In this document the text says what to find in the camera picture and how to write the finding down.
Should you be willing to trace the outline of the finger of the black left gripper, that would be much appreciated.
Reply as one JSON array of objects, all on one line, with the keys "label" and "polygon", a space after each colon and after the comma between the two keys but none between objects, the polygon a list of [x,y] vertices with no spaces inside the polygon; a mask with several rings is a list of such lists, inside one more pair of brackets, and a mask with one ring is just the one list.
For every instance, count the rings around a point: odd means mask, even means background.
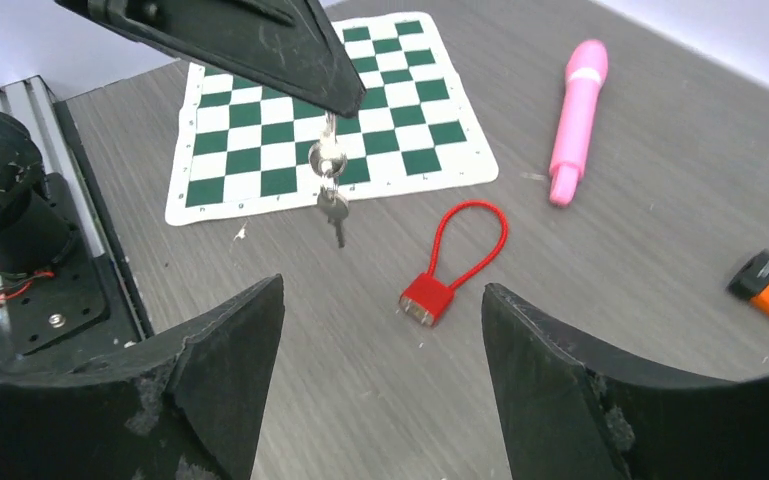
[{"label": "finger of the black left gripper", "polygon": [[366,88],[322,5],[308,0],[58,0],[131,41],[212,66],[344,118]]}]

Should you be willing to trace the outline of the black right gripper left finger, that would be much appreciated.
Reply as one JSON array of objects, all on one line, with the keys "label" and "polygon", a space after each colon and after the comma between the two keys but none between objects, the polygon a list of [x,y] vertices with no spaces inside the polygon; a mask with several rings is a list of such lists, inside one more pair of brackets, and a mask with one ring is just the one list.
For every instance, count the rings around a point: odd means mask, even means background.
[{"label": "black right gripper left finger", "polygon": [[72,368],[0,363],[0,479],[247,479],[285,314],[280,275]]}]

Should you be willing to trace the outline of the red cable padlock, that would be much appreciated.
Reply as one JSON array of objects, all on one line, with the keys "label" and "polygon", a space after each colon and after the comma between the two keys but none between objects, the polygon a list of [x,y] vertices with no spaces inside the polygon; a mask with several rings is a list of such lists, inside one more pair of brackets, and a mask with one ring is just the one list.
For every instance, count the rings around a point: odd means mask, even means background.
[{"label": "red cable padlock", "polygon": [[[465,260],[455,260],[455,251],[446,241],[446,232],[455,217],[468,210],[481,210],[496,220],[496,241],[480,256],[467,253]],[[496,205],[484,200],[466,200],[450,208],[441,218],[431,244],[429,262],[402,291],[399,310],[418,324],[433,328],[449,310],[458,290],[490,265],[502,252],[509,236],[506,214]]]}]

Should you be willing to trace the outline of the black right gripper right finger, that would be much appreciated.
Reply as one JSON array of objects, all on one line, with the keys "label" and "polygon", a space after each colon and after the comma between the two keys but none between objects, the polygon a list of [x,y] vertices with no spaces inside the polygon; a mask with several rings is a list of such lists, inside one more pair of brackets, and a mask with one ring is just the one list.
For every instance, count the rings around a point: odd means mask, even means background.
[{"label": "black right gripper right finger", "polygon": [[729,381],[618,348],[485,288],[481,321],[516,479],[769,479],[769,375]]}]

